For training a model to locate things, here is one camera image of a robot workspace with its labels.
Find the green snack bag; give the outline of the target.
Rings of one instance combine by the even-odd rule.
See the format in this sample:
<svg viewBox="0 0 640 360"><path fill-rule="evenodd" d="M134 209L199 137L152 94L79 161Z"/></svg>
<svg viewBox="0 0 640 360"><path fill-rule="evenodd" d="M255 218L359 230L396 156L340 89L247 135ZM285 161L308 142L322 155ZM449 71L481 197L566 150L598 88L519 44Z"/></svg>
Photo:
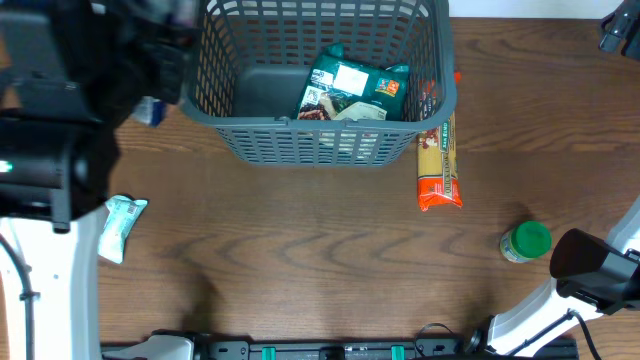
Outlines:
<svg viewBox="0 0 640 360"><path fill-rule="evenodd" d="M410 69L387 69L344 57L341 43L326 47L313 63L295 117L300 120L399 121L408 90Z"/></svg>

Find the blue toothpaste box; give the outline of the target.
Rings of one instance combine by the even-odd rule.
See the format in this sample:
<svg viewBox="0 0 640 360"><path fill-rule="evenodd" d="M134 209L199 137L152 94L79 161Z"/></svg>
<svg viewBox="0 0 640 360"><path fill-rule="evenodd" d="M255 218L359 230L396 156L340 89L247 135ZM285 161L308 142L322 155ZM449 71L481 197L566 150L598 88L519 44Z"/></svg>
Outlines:
<svg viewBox="0 0 640 360"><path fill-rule="evenodd" d="M164 120L167 104L159 99L145 96L137 104L131 116L134 120L149 127L157 127Z"/></svg>

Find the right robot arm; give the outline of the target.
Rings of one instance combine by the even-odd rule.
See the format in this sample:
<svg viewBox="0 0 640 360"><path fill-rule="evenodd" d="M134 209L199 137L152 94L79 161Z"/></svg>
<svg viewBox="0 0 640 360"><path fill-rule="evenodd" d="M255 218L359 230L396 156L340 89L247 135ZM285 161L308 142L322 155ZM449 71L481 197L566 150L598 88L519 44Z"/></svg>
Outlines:
<svg viewBox="0 0 640 360"><path fill-rule="evenodd" d="M532 357L578 325L639 309L639 203L602 240L567 231L551 257L551 277L511 310L491 318L477 349L491 357Z"/></svg>

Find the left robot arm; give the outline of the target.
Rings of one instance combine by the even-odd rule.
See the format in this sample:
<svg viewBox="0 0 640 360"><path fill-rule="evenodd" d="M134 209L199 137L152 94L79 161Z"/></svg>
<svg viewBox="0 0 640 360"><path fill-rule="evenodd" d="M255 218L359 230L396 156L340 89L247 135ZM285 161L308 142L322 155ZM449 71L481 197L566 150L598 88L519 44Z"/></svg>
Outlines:
<svg viewBox="0 0 640 360"><path fill-rule="evenodd" d="M181 5L5 1L1 286L13 359L99 359L98 244L116 129L182 95L194 21Z"/></svg>

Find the grey plastic basket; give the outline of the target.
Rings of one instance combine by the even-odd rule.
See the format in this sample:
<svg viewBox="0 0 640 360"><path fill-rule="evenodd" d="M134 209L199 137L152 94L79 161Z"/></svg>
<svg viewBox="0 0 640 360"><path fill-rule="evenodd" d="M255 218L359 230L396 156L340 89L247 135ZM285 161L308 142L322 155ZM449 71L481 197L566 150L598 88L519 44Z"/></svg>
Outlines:
<svg viewBox="0 0 640 360"><path fill-rule="evenodd" d="M447 0L208 0L183 112L240 159L384 166L457 102Z"/></svg>

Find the spaghetti pasta packet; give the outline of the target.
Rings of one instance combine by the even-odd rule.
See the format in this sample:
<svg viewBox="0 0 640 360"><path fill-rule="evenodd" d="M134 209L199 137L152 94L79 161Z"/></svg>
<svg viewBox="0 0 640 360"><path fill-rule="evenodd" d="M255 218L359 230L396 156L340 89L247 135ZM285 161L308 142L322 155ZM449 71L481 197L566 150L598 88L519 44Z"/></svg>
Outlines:
<svg viewBox="0 0 640 360"><path fill-rule="evenodd" d="M426 212L441 205L463 206L457 166L455 113L417 136L417 202Z"/></svg>

